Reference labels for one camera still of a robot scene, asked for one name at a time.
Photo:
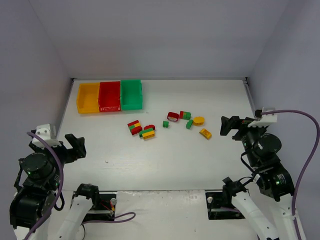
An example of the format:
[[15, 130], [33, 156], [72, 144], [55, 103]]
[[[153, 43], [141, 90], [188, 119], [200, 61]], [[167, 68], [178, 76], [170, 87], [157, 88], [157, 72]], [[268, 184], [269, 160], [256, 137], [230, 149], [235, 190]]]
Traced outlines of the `yellow slanted lego brick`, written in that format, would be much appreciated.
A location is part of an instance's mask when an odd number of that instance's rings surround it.
[[202, 129], [199, 131], [199, 133], [200, 133], [203, 137], [205, 137], [207, 140], [209, 140], [209, 139], [212, 137], [211, 132], [208, 131], [208, 130], [205, 129], [205, 128], [202, 128]]

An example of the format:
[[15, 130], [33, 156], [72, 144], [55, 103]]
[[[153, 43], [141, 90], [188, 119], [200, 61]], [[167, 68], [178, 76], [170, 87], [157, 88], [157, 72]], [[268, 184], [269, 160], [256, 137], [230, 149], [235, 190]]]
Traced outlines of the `yellow round lego brick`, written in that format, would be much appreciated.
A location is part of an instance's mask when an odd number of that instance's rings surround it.
[[193, 125], [201, 126], [205, 123], [205, 118], [203, 116], [197, 116], [193, 119]]

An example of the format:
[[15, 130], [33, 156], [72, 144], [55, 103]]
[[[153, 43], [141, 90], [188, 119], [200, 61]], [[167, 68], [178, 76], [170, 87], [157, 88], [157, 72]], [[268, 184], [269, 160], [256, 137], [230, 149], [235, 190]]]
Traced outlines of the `green curved lego brick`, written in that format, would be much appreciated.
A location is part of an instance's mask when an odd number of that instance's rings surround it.
[[192, 125], [193, 125], [193, 120], [190, 119], [186, 124], [186, 128], [189, 130], [192, 127]]

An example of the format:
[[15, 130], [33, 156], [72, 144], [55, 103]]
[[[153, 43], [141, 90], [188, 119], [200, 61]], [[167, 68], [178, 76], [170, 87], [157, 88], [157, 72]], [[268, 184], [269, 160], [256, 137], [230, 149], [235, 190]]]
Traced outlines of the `red green lego block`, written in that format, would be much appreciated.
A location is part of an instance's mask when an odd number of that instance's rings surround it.
[[190, 120], [191, 119], [191, 113], [188, 111], [180, 111], [179, 118], [183, 120]]

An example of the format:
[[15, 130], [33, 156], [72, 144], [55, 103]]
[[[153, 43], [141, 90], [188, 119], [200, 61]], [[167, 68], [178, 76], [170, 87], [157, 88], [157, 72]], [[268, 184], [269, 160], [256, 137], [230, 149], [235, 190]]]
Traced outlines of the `red hollow lego brick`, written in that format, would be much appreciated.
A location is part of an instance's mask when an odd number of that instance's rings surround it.
[[180, 115], [176, 112], [168, 112], [167, 119], [172, 122], [177, 122], [180, 119]]

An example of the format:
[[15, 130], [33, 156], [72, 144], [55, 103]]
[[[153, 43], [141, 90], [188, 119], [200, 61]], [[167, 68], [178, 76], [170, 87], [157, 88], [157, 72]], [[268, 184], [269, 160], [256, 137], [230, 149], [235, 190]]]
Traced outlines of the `small green lego brick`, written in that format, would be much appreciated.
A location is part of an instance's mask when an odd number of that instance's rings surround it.
[[163, 128], [168, 128], [169, 127], [169, 122], [168, 121], [163, 121], [162, 122], [162, 127]]

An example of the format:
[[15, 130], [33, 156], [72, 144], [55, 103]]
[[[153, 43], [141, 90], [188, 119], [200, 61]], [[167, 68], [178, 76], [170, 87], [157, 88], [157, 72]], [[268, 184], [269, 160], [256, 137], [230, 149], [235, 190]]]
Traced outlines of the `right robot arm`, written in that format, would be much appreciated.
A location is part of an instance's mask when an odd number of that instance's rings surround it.
[[[244, 216], [260, 240], [301, 240], [298, 221], [291, 212], [294, 183], [277, 155], [282, 143], [277, 136], [267, 133], [267, 127], [253, 126], [254, 123], [256, 120], [249, 117], [221, 117], [220, 135], [226, 136], [231, 130], [237, 130], [232, 139], [242, 143], [244, 152], [240, 156], [248, 159], [242, 163], [251, 173], [245, 183], [225, 178], [223, 196]], [[251, 199], [246, 189], [249, 183], [255, 183], [262, 195], [275, 201], [271, 209], [274, 223]]]

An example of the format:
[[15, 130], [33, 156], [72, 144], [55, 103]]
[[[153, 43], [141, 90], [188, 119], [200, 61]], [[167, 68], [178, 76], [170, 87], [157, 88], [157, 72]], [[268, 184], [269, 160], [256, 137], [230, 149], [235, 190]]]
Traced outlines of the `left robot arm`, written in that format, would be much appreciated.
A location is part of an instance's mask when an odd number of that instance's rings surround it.
[[66, 134], [71, 145], [67, 149], [62, 141], [53, 146], [33, 131], [28, 135], [33, 153], [18, 160], [17, 193], [10, 204], [9, 219], [14, 230], [29, 230], [26, 240], [46, 240], [52, 210], [63, 209], [57, 207], [57, 201], [63, 198], [64, 166], [86, 157], [85, 139]]

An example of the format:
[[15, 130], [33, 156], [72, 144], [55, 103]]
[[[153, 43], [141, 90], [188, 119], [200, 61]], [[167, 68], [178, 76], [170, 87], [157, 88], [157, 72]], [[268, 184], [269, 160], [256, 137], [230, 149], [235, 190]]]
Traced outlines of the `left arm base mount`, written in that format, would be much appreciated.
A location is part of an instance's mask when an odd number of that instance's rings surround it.
[[100, 192], [95, 185], [82, 184], [73, 192], [68, 216], [81, 224], [114, 222], [117, 194]]

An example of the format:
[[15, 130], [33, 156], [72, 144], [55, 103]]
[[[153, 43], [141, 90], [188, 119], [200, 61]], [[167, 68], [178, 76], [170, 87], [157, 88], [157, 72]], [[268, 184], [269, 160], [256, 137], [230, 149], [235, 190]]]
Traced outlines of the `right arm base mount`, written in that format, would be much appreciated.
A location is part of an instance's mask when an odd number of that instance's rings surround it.
[[205, 200], [207, 216], [211, 221], [245, 219], [242, 213], [225, 200], [222, 190], [206, 190]]

